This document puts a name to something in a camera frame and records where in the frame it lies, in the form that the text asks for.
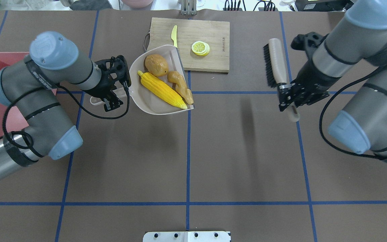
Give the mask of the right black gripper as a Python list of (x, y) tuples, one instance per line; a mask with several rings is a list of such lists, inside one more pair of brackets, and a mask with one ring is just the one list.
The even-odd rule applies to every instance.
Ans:
[(298, 34), (291, 43), (291, 48), (306, 53), (307, 61), (300, 69), (291, 87), (278, 87), (280, 111), (284, 111), (290, 104), (296, 107), (311, 105), (329, 96), (327, 90), (332, 85), (332, 77), (322, 73), (313, 63), (313, 54), (318, 50), (326, 37), (310, 32)]

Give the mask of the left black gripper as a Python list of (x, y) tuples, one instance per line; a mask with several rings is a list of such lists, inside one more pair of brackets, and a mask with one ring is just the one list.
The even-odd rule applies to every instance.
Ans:
[(123, 101), (117, 97), (115, 90), (116, 83), (119, 82), (125, 95), (129, 96), (129, 87), (131, 86), (131, 79), (129, 76), (128, 64), (123, 55), (111, 57), (110, 59), (103, 59), (95, 62), (101, 70), (101, 79), (97, 86), (93, 88), (93, 96), (100, 98), (104, 102), (105, 112), (118, 109), (123, 105)]

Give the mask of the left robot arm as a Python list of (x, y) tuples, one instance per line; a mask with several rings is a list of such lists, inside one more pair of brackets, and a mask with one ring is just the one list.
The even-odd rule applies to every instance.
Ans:
[(52, 89), (66, 81), (104, 102), (106, 112), (123, 105), (115, 83), (131, 85), (123, 55), (92, 61), (58, 32), (43, 32), (23, 60), (0, 70), (0, 103), (6, 106), (0, 138), (0, 180), (40, 158), (60, 159), (83, 139)]

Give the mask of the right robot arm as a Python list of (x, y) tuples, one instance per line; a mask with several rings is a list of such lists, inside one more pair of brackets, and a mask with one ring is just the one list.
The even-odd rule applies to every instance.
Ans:
[(278, 90), (281, 111), (327, 98), (329, 88), (361, 60), (376, 67), (330, 98), (321, 112), (318, 128), (324, 136), (323, 116), (327, 107), (343, 90), (362, 82), (328, 127), (329, 135), (348, 150), (329, 145), (342, 153), (387, 163), (387, 0), (358, 0), (329, 34), (299, 34), (292, 40), (291, 48), (304, 51), (307, 61), (289, 82), (281, 42), (270, 39), (264, 47), (264, 51), (270, 52), (268, 84)]

